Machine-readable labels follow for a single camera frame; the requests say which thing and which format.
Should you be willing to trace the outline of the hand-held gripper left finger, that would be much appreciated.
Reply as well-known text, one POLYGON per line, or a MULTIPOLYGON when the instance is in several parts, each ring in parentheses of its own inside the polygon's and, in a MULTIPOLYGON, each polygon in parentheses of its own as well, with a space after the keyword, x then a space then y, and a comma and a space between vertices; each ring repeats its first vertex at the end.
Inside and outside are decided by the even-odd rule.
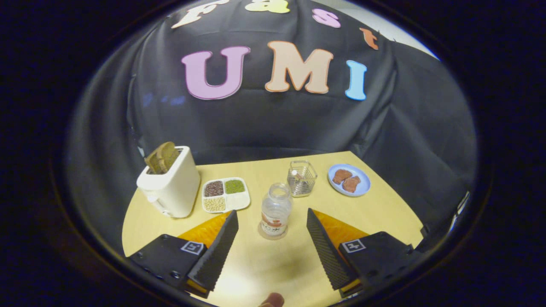
POLYGON ((177 290, 207 298, 215 289, 237 233, 238 214, 232 210, 177 237, 160 235, 128 259, 177 290))

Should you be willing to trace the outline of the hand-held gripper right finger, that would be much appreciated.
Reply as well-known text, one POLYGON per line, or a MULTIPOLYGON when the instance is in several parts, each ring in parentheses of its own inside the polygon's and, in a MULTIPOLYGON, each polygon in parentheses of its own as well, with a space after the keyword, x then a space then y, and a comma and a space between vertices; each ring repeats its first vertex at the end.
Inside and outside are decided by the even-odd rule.
POLYGON ((369 235, 318 210, 308 209, 307 229, 332 288, 343 298, 381 287, 417 260, 411 244, 384 231, 369 235))

